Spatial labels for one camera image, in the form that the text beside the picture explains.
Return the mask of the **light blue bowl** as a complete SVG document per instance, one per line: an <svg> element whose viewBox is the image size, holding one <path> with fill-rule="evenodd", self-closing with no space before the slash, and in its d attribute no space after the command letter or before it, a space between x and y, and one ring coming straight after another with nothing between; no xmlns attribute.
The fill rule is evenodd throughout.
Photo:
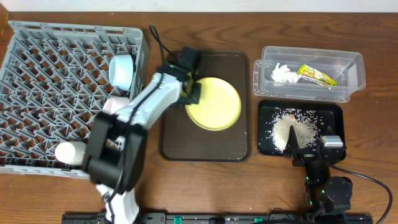
<svg viewBox="0 0 398 224"><path fill-rule="evenodd" d="M129 91L134 73L134 63L131 55L115 55L109 64L109 81L113 87Z"/></svg>

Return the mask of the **green orange snack wrapper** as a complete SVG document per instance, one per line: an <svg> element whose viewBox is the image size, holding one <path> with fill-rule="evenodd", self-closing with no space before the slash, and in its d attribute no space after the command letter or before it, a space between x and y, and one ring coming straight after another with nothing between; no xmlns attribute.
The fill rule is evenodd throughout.
<svg viewBox="0 0 398 224"><path fill-rule="evenodd" d="M321 71L314 69L312 67L309 67L306 64L302 65L298 69L297 75L301 76L305 80L309 80L319 85L337 86L338 84L337 81L330 78L327 74L322 73Z"/></svg>

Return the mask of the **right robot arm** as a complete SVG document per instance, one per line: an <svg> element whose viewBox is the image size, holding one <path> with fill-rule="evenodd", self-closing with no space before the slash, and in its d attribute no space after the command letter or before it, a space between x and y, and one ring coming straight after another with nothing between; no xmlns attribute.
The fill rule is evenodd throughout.
<svg viewBox="0 0 398 224"><path fill-rule="evenodd" d="M345 211L351 208L352 181L332 176L330 168L345 155L346 147L337 135L322 136L315 149L299 148L294 127L289 128L286 150L293 166L305 168L305 188L310 208L303 218L309 223L346 223Z"/></svg>

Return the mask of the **yellow plate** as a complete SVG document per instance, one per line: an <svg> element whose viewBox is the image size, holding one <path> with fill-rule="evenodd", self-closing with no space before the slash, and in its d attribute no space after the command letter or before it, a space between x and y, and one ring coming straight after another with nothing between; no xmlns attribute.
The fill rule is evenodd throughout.
<svg viewBox="0 0 398 224"><path fill-rule="evenodd" d="M241 98L237 90L225 80L201 78L198 104L186 105L188 117L199 127L210 131L230 128L241 114Z"/></svg>

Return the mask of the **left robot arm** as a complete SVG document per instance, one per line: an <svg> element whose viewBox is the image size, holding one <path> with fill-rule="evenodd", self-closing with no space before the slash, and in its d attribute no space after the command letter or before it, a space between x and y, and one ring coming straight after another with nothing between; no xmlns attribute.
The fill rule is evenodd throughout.
<svg viewBox="0 0 398 224"><path fill-rule="evenodd" d="M100 191L109 223L134 223L139 213L134 188L144 168L148 131L171 105L199 102L199 61L199 50L184 47L127 106L96 115L81 169Z"/></svg>

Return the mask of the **pink bowl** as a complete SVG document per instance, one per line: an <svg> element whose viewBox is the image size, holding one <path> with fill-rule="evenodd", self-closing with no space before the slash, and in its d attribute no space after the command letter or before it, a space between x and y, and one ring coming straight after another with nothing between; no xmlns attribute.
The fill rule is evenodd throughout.
<svg viewBox="0 0 398 224"><path fill-rule="evenodd" d="M114 96L110 97L103 105L102 112L114 114L117 110L127 106L130 103L129 98Z"/></svg>

